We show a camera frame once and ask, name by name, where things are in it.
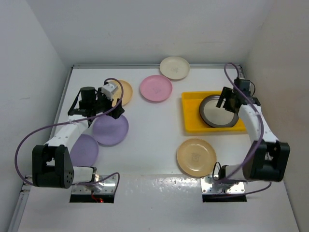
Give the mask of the metal rimmed plate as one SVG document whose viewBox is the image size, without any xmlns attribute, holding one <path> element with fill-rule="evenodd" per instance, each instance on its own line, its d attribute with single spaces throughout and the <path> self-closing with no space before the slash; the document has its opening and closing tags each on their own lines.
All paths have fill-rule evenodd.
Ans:
<svg viewBox="0 0 309 232">
<path fill-rule="evenodd" d="M 239 117 L 225 110 L 222 106 L 216 107 L 220 95 L 210 95 L 199 105 L 199 114 L 203 121 L 213 128 L 230 128 L 236 125 Z"/>
</svg>

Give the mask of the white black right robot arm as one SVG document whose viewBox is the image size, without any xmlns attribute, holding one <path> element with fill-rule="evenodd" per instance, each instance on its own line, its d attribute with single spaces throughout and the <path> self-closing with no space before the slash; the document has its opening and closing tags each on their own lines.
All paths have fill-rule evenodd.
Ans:
<svg viewBox="0 0 309 232">
<path fill-rule="evenodd" d="M 252 144 L 243 163 L 220 168 L 218 182 L 282 181 L 290 146 L 271 131 L 259 100 L 251 96 L 250 81 L 236 78 L 233 88 L 224 87 L 217 103 L 220 106 L 243 121 Z"/>
</svg>

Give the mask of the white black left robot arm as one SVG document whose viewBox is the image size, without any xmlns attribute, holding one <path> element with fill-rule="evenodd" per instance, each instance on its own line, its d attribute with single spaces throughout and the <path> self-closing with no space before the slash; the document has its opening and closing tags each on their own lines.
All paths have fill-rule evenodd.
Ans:
<svg viewBox="0 0 309 232">
<path fill-rule="evenodd" d="M 72 185 L 90 185 L 94 182 L 96 168 L 73 166 L 70 152 L 83 132 L 96 116 L 108 115 L 117 119 L 124 113 L 121 99 L 113 105 L 113 95 L 118 86 L 105 83 L 102 87 L 80 88 L 68 110 L 68 124 L 44 145 L 32 151 L 32 183 L 36 187 L 68 189 Z"/>
</svg>

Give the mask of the yellow plastic bin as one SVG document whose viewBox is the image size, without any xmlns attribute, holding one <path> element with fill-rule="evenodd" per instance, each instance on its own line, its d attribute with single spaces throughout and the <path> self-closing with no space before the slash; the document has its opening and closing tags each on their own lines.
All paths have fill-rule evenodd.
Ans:
<svg viewBox="0 0 309 232">
<path fill-rule="evenodd" d="M 221 90 L 216 91 L 191 91 L 182 93 L 182 106 L 184 128 L 188 133 L 210 133 L 210 132 L 246 132 L 246 127 L 241 119 L 233 127 L 214 128 L 209 126 L 201 118 L 199 106 L 202 100 L 210 95 L 220 95 Z"/>
</svg>

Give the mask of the orange plate near bin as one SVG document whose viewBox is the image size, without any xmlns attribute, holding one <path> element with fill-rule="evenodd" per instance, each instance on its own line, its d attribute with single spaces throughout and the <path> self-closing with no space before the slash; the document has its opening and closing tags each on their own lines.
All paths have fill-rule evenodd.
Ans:
<svg viewBox="0 0 309 232">
<path fill-rule="evenodd" d="M 177 149 L 176 159 L 180 169 L 192 177 L 204 177 L 213 171 L 217 161 L 214 148 L 205 140 L 188 139 Z"/>
</svg>

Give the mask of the purple plate centre left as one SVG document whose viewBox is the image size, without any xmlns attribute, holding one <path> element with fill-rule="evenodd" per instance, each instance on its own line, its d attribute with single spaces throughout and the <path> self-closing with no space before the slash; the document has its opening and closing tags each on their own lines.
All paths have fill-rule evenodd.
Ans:
<svg viewBox="0 0 309 232">
<path fill-rule="evenodd" d="M 129 123 L 124 115 L 118 119 L 111 116 L 101 116 L 94 120 L 92 135 L 94 139 L 107 146 L 116 145 L 122 142 L 129 130 Z"/>
</svg>

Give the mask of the purple plate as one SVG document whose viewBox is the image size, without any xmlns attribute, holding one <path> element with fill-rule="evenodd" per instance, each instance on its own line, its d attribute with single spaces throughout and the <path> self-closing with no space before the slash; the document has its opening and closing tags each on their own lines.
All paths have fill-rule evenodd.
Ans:
<svg viewBox="0 0 309 232">
<path fill-rule="evenodd" d="M 98 143 L 90 135 L 82 134 L 70 151 L 73 166 L 91 167 L 98 158 Z"/>
<path fill-rule="evenodd" d="M 129 130 L 129 123 L 124 115 L 118 119 L 111 116 L 101 116 L 94 120 L 92 135 L 94 139 L 107 146 L 116 145 L 122 142 Z"/>
</svg>

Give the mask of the orange plate far left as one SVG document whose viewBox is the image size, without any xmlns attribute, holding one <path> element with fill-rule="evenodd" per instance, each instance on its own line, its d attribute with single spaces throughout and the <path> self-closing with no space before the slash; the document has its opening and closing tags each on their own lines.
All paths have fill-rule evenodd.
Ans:
<svg viewBox="0 0 309 232">
<path fill-rule="evenodd" d="M 130 85 L 130 83 L 128 83 L 127 81 L 124 81 L 124 80 L 119 80 L 119 81 L 122 84 L 123 90 L 124 90 L 124 95 L 123 95 L 123 98 L 122 98 L 122 106 L 125 106 L 127 103 L 130 102 L 130 100 L 132 98 L 133 88 Z M 117 99 L 120 98 L 120 96 L 121 96 L 121 88 L 120 88 L 118 82 L 112 80 L 111 83 L 114 83 L 118 86 L 117 91 L 113 94 L 112 107 L 114 107 L 117 103 Z"/>
</svg>

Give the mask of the purple plate near left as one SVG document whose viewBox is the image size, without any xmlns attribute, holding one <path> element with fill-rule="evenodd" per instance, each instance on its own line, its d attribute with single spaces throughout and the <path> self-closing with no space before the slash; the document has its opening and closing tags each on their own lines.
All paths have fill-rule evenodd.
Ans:
<svg viewBox="0 0 309 232">
<path fill-rule="evenodd" d="M 90 135 L 82 134 L 70 151 L 73 166 L 91 167 L 98 158 L 98 143 Z"/>
</svg>

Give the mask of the cream white plate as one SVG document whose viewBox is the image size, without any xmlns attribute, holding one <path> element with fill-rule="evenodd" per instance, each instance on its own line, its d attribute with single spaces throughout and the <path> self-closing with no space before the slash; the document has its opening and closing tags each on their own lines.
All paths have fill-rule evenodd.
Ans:
<svg viewBox="0 0 309 232">
<path fill-rule="evenodd" d="M 188 76 L 190 64 L 182 57 L 171 56 L 161 61 L 159 69 L 168 79 L 181 80 Z"/>
</svg>

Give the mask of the pink plate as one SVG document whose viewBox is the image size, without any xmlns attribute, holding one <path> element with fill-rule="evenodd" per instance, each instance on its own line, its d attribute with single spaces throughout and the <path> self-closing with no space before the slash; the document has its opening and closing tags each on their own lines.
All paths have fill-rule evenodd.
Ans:
<svg viewBox="0 0 309 232">
<path fill-rule="evenodd" d="M 169 98 L 173 90 L 171 81 L 162 75 L 151 75 L 140 84 L 141 95 L 151 102 L 163 102 Z"/>
</svg>

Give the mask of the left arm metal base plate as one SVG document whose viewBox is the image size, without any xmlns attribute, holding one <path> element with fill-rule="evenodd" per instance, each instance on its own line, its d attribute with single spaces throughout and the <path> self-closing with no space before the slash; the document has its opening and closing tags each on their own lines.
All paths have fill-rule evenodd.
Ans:
<svg viewBox="0 0 309 232">
<path fill-rule="evenodd" d="M 99 181 L 104 179 L 104 181 L 98 182 L 91 186 L 73 186 L 71 189 L 72 195 L 113 195 L 116 190 L 118 182 L 118 174 L 107 178 L 106 175 L 95 174 L 94 181 Z"/>
</svg>

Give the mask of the aluminium table frame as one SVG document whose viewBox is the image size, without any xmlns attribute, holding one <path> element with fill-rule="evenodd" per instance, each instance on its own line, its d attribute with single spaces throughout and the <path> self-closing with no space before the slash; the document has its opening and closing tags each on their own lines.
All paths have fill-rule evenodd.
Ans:
<svg viewBox="0 0 309 232">
<path fill-rule="evenodd" d="M 181 93 L 227 85 L 221 67 L 197 68 L 173 83 L 172 95 L 150 103 L 139 93 L 141 81 L 158 74 L 157 65 L 73 68 L 55 122 L 67 119 L 76 92 L 108 77 L 128 81 L 133 99 L 126 106 L 129 132 L 113 147 L 102 147 L 102 174 L 120 173 L 114 203 L 70 203 L 69 189 L 32 187 L 21 207 L 20 232 L 273 232 L 271 192 L 246 202 L 205 203 L 201 183 L 181 174 L 176 161 L 184 133 Z"/>
</svg>

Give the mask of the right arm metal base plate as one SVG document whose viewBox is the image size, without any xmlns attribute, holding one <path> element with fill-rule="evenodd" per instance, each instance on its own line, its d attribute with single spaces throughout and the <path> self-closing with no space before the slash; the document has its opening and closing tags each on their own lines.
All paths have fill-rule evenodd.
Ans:
<svg viewBox="0 0 309 232">
<path fill-rule="evenodd" d="M 203 195 L 229 195 L 245 193 L 243 182 L 220 183 L 215 181 L 212 175 L 200 178 L 201 190 Z"/>
</svg>

